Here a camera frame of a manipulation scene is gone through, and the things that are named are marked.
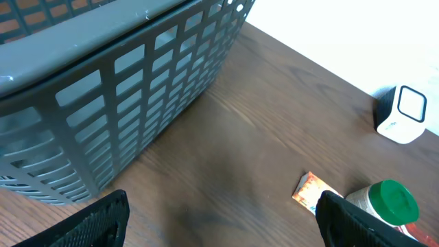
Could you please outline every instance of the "green lid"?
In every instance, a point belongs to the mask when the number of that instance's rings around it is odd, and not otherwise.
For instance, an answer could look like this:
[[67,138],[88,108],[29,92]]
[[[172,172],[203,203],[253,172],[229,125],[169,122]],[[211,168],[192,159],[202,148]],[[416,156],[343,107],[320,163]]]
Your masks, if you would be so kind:
[[372,185],[369,199],[379,216],[392,225],[404,225],[419,218],[419,208],[414,197],[395,180]]

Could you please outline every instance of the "laundry basket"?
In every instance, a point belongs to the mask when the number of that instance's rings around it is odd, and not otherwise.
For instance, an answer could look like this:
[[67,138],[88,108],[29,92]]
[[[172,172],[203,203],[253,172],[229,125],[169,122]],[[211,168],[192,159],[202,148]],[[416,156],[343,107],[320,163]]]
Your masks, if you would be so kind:
[[129,165],[215,80],[253,4],[77,1],[0,0],[0,186],[49,204],[84,202]]

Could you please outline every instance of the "white backdrop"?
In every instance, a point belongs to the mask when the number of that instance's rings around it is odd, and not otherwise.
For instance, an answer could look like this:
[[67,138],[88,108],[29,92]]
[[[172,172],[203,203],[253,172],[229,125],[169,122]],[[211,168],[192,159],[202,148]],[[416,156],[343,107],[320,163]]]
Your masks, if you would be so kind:
[[374,97],[408,84],[428,99],[439,135],[435,1],[256,0],[247,22]]

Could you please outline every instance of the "wood grain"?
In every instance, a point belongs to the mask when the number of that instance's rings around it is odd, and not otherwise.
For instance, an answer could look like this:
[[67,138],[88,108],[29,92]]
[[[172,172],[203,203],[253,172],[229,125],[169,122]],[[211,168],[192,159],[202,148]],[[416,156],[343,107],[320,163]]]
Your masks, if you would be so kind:
[[[308,171],[341,194],[392,178],[439,238],[439,138],[398,145],[373,129],[373,98],[249,24],[216,82],[109,188],[128,193],[126,246],[323,246],[291,194]],[[0,191],[0,245],[86,204]]]

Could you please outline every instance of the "orange and white box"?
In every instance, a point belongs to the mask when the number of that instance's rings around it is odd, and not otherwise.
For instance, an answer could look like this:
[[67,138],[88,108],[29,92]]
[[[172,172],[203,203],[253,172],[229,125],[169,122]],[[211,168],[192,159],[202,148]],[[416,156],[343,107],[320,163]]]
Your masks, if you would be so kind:
[[308,172],[300,179],[300,182],[293,194],[293,199],[298,201],[301,205],[306,207],[315,215],[317,201],[320,199],[322,192],[325,190],[332,191],[343,198],[342,195],[323,182],[323,180],[311,172]]

